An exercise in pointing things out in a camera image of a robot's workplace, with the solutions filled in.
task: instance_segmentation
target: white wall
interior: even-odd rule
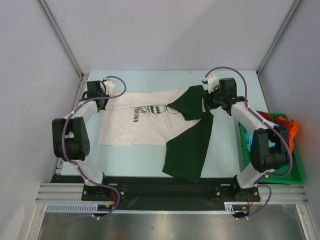
[[[256,70],[293,0],[47,0],[83,71]]]
[[[51,121],[71,110],[76,73],[35,0],[0,7],[0,232],[20,204],[27,226],[55,165]]]
[[[301,124],[296,137],[305,191],[320,228],[320,1],[303,1],[261,83],[272,112]]]

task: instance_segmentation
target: green fabric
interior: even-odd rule
[[[163,172],[177,179],[198,183],[205,163],[209,140],[214,122],[210,112],[203,112],[201,85],[191,86],[176,101],[168,104],[185,120],[200,121],[193,127],[166,143]]]

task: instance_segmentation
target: orange cloth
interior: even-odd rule
[[[265,119],[267,119],[275,124],[285,126],[288,129],[289,147],[290,147],[290,151],[292,153],[294,151],[294,147],[295,147],[294,138],[299,131],[300,125],[295,123],[295,120],[293,120],[293,119],[288,121],[283,116],[279,116],[279,117],[277,117],[277,119],[274,119],[266,112],[263,112],[263,111],[257,111],[257,112]]]

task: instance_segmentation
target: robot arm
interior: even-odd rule
[[[87,82],[87,92],[83,94],[80,105],[90,98],[96,97],[109,97],[112,94],[115,82],[110,79],[104,79],[101,81],[89,81]],[[65,137],[65,150],[68,158],[72,162],[78,164],[75,165],[76,169],[80,172],[83,177],[88,177],[95,183],[101,184],[103,182],[104,174],[97,168],[91,161],[90,152],[90,141],[86,130],[86,124],[88,121],[100,110],[104,110],[107,105],[108,99],[90,101],[84,104],[69,120],[66,137]],[[65,125],[66,119],[69,114],[64,118],[56,118],[52,121],[52,135],[53,135],[53,151],[55,156],[58,158],[64,158],[62,150],[62,132]],[[86,182],[88,186],[95,186],[92,182]]]
[[[252,188],[267,173],[289,164],[289,154],[285,145],[270,129],[275,129],[288,144],[288,130],[285,126],[277,126],[267,121],[246,104],[243,96],[237,96],[237,84],[234,78],[218,79],[211,74],[202,82],[208,85],[208,90],[203,92],[204,109],[210,111],[221,107],[253,135],[251,163],[236,176],[238,188]],[[275,143],[275,146],[269,147],[269,141]]]

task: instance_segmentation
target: table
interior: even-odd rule
[[[160,92],[201,85],[207,71],[91,71],[88,81],[102,80],[104,76],[117,76],[127,84],[128,92]],[[266,102],[255,71],[241,71],[248,89],[248,102],[256,110],[267,111]],[[219,78],[234,78],[239,96],[244,96],[244,84],[233,71],[215,71]],[[114,91],[121,92],[121,82]],[[214,115],[209,147],[202,169],[202,178],[229,178],[242,171],[242,152],[238,150],[237,122],[222,109],[211,111]],[[170,177],[162,172],[165,163],[165,146],[156,145],[97,145],[103,111],[87,124],[90,140],[90,160],[107,176]],[[65,162],[62,175],[79,175]]]

